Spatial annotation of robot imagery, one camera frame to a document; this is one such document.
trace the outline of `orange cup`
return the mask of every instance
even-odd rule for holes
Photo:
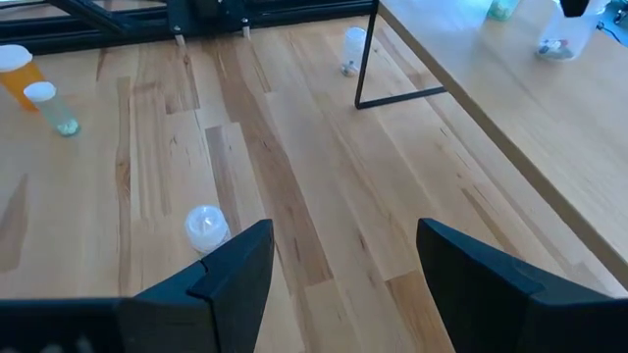
[[[0,45],[0,82],[25,109],[37,110],[24,96],[24,89],[31,83],[44,80],[26,48],[16,44]]]

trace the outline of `white container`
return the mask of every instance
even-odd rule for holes
[[[57,88],[52,83],[43,81],[30,84],[24,89],[24,96],[62,136],[72,136],[79,132],[79,123],[63,99],[57,95]]]
[[[216,206],[201,205],[187,214],[185,231],[196,251],[209,254],[231,238],[223,212]]]
[[[555,4],[554,13],[539,41],[537,55],[550,61],[569,61],[580,56],[596,31],[605,7],[589,6],[584,15],[566,18]]]
[[[340,70],[345,76],[356,76],[362,65],[366,31],[358,26],[352,26],[344,34],[344,53]]]

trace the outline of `wooden table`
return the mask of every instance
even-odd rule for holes
[[[382,0],[399,34],[521,174],[628,284],[628,50],[601,32],[580,58],[538,59],[553,9],[523,0],[507,23],[491,0]]]

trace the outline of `black metal table leg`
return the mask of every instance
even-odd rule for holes
[[[380,0],[373,0],[373,7],[371,8],[369,16],[369,25],[366,29],[366,41],[364,42],[364,53],[362,53],[362,64],[360,66],[360,75],[357,81],[357,90],[355,92],[355,108],[366,109],[379,107],[386,104],[406,101],[414,98],[427,97],[434,94],[444,93],[446,89],[444,87],[435,87],[423,89],[416,92],[399,94],[392,97],[374,99],[366,102],[361,102],[362,88],[364,87],[364,77],[366,76],[366,67],[369,61],[369,52],[371,51],[371,42],[373,41],[373,32],[375,31],[375,20],[377,19],[377,12],[380,6]]]

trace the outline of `plastic bottle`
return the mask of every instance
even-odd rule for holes
[[[72,136],[80,126],[63,99],[57,95],[57,88],[50,82],[35,82],[24,89],[24,95],[62,136]]]
[[[26,48],[16,44],[0,45],[0,82],[25,109],[37,110],[24,96],[24,89],[31,83],[44,80]]]
[[[517,5],[519,5],[519,0],[493,0],[487,15],[493,20],[507,21]]]
[[[352,26],[344,34],[344,53],[340,70],[345,76],[355,76],[360,72],[366,31],[358,26]]]
[[[222,211],[212,205],[197,206],[187,214],[185,231],[196,251],[209,254],[231,238]]]
[[[566,18],[560,5],[554,5],[554,13],[541,35],[536,53],[540,58],[556,62],[576,59],[596,31],[605,6],[590,4],[581,17]]]

